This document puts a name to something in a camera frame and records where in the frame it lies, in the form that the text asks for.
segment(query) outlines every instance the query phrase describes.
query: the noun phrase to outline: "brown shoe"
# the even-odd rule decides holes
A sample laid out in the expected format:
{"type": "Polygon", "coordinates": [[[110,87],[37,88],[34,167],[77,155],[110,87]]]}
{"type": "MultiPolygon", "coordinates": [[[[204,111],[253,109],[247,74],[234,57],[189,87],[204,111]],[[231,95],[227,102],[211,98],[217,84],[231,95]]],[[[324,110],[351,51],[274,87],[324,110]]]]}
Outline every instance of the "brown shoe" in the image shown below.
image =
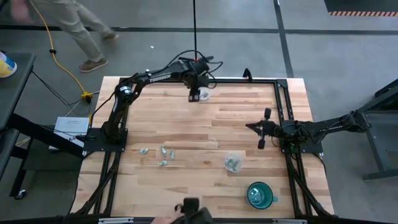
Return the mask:
{"type": "Polygon", "coordinates": [[[102,41],[103,42],[110,42],[110,41],[114,41],[119,37],[119,34],[112,32],[106,35],[102,36],[102,41]]]}
{"type": "Polygon", "coordinates": [[[103,66],[105,66],[108,63],[108,60],[105,58],[102,58],[99,62],[94,62],[92,60],[88,60],[85,63],[81,64],[79,66],[80,72],[92,72],[96,69],[99,69],[103,66]]]}

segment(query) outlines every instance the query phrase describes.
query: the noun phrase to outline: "candy wrapper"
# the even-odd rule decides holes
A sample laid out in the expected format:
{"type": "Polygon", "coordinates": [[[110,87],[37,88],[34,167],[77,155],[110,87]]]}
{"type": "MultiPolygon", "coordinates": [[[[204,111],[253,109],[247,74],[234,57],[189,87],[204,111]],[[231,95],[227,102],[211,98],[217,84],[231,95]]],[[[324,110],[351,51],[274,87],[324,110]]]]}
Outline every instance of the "candy wrapper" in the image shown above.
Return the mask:
{"type": "Polygon", "coordinates": [[[167,165],[167,161],[163,160],[162,162],[159,163],[159,166],[166,166],[167,165]]]}
{"type": "Polygon", "coordinates": [[[174,149],[172,149],[170,151],[170,159],[174,159],[175,155],[174,155],[174,149]]]}
{"type": "Polygon", "coordinates": [[[160,146],[160,151],[162,151],[162,155],[163,155],[164,157],[167,156],[167,151],[166,151],[166,148],[165,148],[164,146],[160,146]]]}
{"type": "Polygon", "coordinates": [[[141,155],[147,154],[147,153],[148,153],[148,148],[140,149],[140,150],[139,150],[139,153],[140,153],[141,155]]]}

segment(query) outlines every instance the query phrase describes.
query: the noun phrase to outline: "person's hand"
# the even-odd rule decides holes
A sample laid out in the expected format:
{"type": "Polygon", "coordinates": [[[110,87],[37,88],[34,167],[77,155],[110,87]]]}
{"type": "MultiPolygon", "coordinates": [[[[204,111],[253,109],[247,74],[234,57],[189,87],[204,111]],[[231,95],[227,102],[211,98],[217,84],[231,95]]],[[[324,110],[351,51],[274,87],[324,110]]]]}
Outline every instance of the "person's hand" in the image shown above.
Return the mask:
{"type": "Polygon", "coordinates": [[[21,24],[32,24],[25,0],[11,0],[11,16],[21,24]]]}
{"type": "Polygon", "coordinates": [[[181,207],[177,207],[177,211],[175,211],[173,214],[168,215],[168,216],[156,216],[154,220],[152,221],[151,224],[171,224],[174,222],[176,219],[180,218],[182,216],[181,214],[181,207]]]}

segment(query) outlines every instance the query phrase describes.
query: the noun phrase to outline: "wheel caster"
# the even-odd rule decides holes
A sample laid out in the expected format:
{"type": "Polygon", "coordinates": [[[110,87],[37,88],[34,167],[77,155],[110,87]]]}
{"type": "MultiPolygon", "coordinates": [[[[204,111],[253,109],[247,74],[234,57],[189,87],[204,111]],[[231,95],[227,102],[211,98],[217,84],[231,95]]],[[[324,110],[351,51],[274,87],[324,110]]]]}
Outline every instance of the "wheel caster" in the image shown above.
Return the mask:
{"type": "Polygon", "coordinates": [[[18,195],[14,197],[15,200],[21,200],[26,196],[26,190],[20,190],[18,195]]]}

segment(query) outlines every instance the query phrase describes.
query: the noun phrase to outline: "orange striped sign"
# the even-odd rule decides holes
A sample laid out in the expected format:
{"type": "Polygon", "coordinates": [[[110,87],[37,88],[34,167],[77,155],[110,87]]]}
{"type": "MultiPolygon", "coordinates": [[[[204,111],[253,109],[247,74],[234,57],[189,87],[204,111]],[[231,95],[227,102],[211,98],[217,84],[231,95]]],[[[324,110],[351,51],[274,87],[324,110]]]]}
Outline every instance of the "orange striped sign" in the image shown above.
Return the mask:
{"type": "Polygon", "coordinates": [[[371,11],[331,11],[331,16],[396,16],[398,12],[371,12],[371,11]]]}

